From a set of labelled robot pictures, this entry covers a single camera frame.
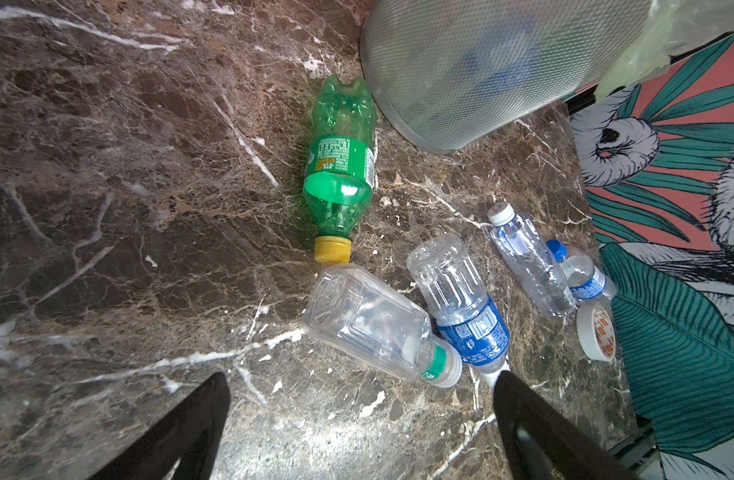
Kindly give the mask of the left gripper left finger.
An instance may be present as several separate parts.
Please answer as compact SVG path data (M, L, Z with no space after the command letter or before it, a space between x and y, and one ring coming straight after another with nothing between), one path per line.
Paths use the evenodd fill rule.
M212 374L94 479L208 479L231 402L222 372Z

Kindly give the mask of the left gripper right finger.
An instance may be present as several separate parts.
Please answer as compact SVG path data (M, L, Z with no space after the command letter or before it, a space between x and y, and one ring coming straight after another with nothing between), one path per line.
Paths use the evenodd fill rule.
M636 477L510 371L495 383L493 409L515 479Z

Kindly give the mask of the blue label bottle white cap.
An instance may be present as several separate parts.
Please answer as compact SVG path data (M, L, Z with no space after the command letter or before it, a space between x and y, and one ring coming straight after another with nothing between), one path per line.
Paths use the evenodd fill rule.
M462 240L444 234L422 243L407 268L442 337L493 387L508 369L511 335Z

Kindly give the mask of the clear bottle blue cap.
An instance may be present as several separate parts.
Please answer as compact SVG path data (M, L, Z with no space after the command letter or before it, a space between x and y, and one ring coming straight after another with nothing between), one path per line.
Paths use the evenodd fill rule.
M556 239L547 241L546 245L580 303L612 303L618 293L617 286L587 253Z

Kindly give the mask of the clear bottle white cap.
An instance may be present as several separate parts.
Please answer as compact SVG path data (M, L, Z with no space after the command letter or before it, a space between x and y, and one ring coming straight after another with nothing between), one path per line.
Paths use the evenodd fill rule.
M566 322L575 313L577 302L532 220L520 215L509 202L493 205L487 216L492 225L491 242L540 313Z

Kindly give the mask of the clear bottle green cap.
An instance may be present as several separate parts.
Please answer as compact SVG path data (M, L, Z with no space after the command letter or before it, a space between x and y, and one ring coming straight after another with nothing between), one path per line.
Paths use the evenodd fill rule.
M461 377L460 354L430 316L361 266L326 268L303 321L310 336L397 378L447 389Z

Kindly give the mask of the green soda bottle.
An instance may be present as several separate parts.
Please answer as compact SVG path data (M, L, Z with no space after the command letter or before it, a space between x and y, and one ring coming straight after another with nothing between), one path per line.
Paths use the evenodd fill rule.
M372 202L376 184L378 114L367 82L325 79L313 106L313 134L303 195L317 228L314 260L350 261L352 232Z

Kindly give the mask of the grey mesh waste bin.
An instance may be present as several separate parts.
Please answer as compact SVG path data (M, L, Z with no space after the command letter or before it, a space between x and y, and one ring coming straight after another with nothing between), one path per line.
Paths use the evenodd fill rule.
M458 150L596 84L643 31L646 1L379 1L364 75L396 130Z

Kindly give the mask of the clear plastic bin liner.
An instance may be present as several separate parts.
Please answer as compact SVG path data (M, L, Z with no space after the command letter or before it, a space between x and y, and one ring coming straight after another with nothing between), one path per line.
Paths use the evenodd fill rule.
M675 56L734 32L734 0L653 1L642 33L597 84L601 101L662 72Z

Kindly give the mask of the white tape roll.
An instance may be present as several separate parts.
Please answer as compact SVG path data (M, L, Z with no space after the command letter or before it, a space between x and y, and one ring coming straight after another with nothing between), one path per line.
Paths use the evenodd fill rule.
M609 307L603 304L581 305L576 316L576 331L581 348L590 360L614 360L617 341Z

